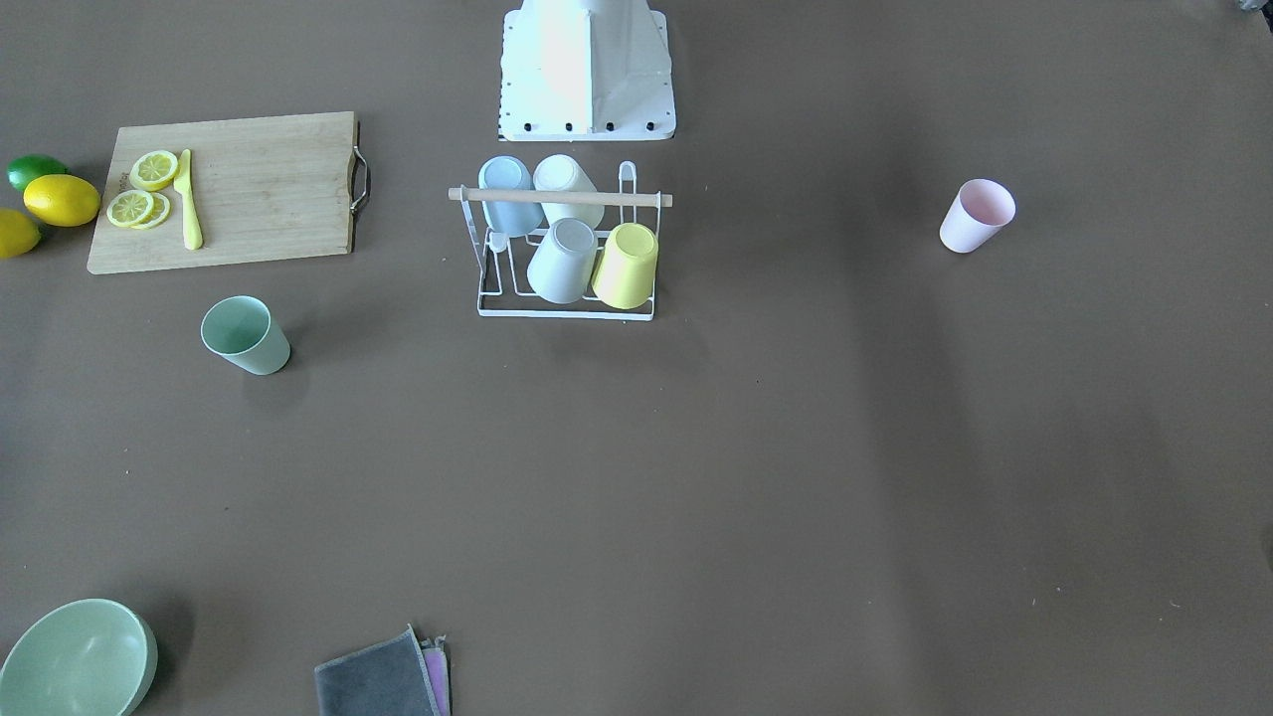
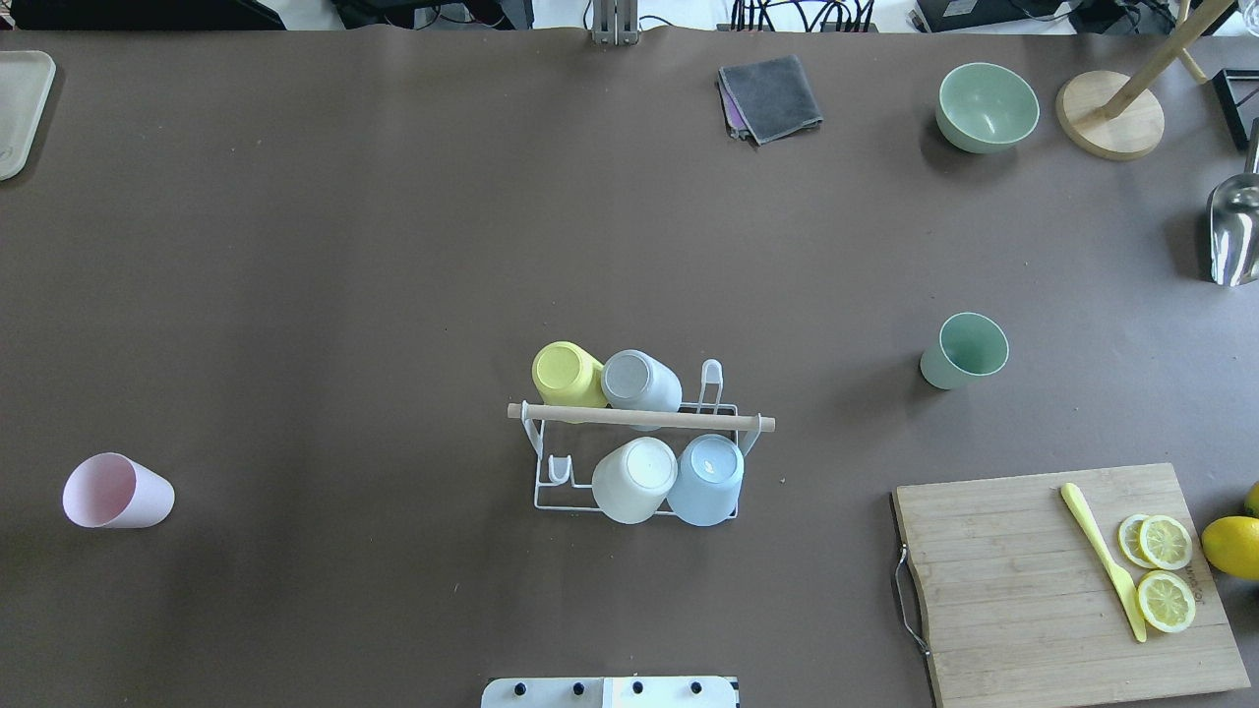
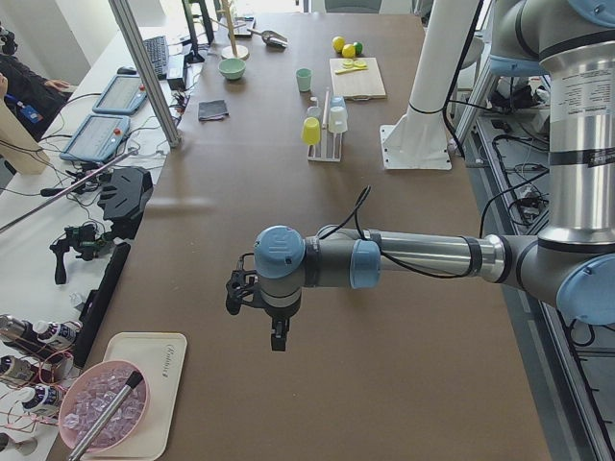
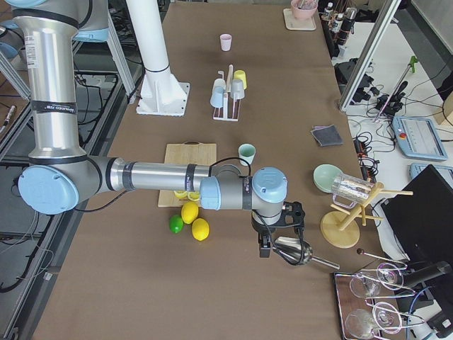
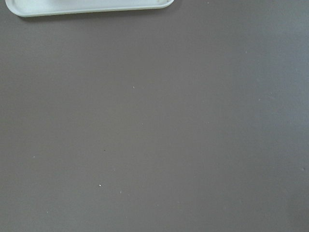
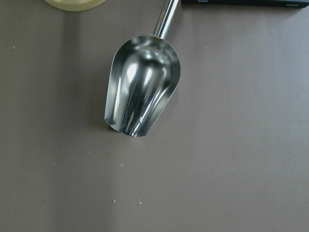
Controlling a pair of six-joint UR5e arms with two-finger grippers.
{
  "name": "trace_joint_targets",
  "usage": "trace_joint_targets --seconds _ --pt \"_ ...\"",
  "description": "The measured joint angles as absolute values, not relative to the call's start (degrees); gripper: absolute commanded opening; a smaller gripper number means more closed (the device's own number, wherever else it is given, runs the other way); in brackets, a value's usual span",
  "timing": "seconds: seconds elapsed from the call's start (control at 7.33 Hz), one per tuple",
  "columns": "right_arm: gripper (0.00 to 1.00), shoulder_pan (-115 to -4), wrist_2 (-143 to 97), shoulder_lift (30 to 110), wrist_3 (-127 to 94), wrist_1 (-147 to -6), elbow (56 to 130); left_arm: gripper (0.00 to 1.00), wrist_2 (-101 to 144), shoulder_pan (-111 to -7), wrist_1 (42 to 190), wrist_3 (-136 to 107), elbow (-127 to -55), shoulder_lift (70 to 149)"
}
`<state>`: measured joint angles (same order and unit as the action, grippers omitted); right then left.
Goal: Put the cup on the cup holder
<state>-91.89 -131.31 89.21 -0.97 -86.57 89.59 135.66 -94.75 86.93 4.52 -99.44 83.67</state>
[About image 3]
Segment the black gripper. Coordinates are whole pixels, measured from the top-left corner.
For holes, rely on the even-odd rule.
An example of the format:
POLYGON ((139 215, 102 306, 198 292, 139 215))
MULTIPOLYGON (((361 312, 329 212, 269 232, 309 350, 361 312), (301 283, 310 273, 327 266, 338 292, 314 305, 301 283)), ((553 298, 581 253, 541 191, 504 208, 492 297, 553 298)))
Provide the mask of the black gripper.
POLYGON ((267 307, 267 315, 272 321, 271 349, 273 352, 286 350, 286 335, 289 332, 291 309, 288 307, 267 307))

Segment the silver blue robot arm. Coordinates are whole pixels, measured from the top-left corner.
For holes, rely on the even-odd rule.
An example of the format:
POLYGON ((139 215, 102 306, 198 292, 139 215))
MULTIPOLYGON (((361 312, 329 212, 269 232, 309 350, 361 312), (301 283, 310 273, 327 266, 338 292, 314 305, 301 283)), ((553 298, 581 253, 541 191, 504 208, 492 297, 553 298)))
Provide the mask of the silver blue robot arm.
POLYGON ((528 292, 589 325, 614 320, 614 5, 499 1, 493 73, 551 79, 547 226, 483 238, 335 228, 312 237, 276 226, 254 257, 254 299, 285 348, 306 287, 368 288, 381 262, 442 279, 480 277, 528 292))

